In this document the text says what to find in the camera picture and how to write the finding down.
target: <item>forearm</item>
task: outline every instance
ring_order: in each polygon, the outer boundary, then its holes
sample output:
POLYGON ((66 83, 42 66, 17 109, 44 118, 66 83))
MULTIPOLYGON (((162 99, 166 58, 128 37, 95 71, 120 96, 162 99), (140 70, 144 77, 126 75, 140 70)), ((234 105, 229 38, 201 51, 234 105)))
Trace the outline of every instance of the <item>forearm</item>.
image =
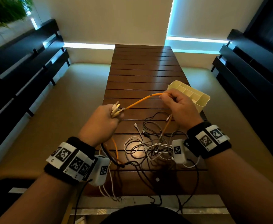
POLYGON ((74 186, 43 173, 0 217, 0 224, 61 223, 74 186))
POLYGON ((205 160, 235 221, 273 223, 273 183, 228 149, 205 160))

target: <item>white plastic box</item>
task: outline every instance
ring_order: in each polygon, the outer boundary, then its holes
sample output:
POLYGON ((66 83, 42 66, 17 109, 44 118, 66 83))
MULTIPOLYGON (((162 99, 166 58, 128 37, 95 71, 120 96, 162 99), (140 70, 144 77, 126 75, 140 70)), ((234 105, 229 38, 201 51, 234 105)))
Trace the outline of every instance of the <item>white plastic box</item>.
POLYGON ((172 82, 168 86, 168 90, 170 89, 177 89, 183 94, 187 95, 194 102, 194 105, 196 106, 199 113, 210 100, 210 97, 207 94, 204 94, 201 91, 198 91, 178 80, 172 82))

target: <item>wristband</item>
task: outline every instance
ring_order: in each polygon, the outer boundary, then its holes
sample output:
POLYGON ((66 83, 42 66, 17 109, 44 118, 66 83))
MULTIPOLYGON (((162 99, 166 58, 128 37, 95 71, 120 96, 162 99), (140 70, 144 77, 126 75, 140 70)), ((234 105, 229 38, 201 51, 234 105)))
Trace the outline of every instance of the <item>wristband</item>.
POLYGON ((217 125, 207 121, 192 127, 187 133, 184 146, 196 157, 206 159, 232 147, 228 141, 230 138, 217 125))
POLYGON ((48 157, 44 171, 57 179, 76 185, 90 175, 97 162, 94 155, 94 147, 76 137, 70 137, 48 157))

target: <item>brown table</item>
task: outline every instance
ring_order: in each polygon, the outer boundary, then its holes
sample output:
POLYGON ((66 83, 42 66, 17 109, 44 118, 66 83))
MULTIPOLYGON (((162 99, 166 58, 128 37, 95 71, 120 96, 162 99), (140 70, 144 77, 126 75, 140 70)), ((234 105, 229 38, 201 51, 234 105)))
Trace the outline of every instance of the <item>brown table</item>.
MULTIPOLYGON (((187 78, 182 71, 175 54, 171 47, 166 46, 137 46, 137 45, 116 45, 112 57, 109 77, 105 90, 103 105, 120 102, 121 107, 127 107, 134 102, 153 93, 161 93, 167 90, 170 83, 179 80, 189 85, 187 78)), ((125 112, 125 118, 117 128, 114 139, 119 149, 119 159, 127 162, 125 151, 123 150, 125 141, 138 136, 134 128, 136 123, 139 129, 142 129, 143 120, 153 116, 155 113, 164 111, 171 113, 168 107, 158 96, 147 99, 125 112)), ((167 116, 159 114, 154 118, 162 128, 165 126, 167 116)), ((172 121, 167 130, 171 134, 177 130, 178 125, 172 121)), ((178 134, 173 139, 184 139, 185 135, 178 134)), ((115 148, 111 140, 105 143, 107 148, 114 153, 115 148)), ((139 151, 134 156, 142 157, 144 153, 139 151)), ((115 194, 117 196, 137 196, 137 195, 155 195, 138 176, 138 173, 132 165, 125 168, 118 168, 114 164, 111 166, 111 173, 114 182, 115 194)), ((206 165, 203 160, 198 163, 199 186, 196 194, 216 194, 215 186, 209 177, 206 165)), ((156 184, 163 195, 182 195, 190 194, 195 187, 197 172, 194 168, 187 169, 182 165, 176 165, 173 161, 163 161, 159 158, 152 163, 144 162, 142 170, 156 184)), ((108 175, 105 183, 106 189, 111 194, 111 181, 108 175)), ((98 187, 88 185, 85 189, 86 195, 100 196, 98 187)))

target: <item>planter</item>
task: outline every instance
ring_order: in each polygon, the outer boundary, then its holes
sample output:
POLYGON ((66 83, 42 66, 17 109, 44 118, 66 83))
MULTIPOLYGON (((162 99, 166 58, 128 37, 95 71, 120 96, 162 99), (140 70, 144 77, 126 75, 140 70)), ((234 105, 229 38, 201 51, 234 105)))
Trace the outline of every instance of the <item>planter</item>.
POLYGON ((29 17, 24 21, 18 20, 8 24, 8 27, 0 27, 0 46, 34 28, 29 17))

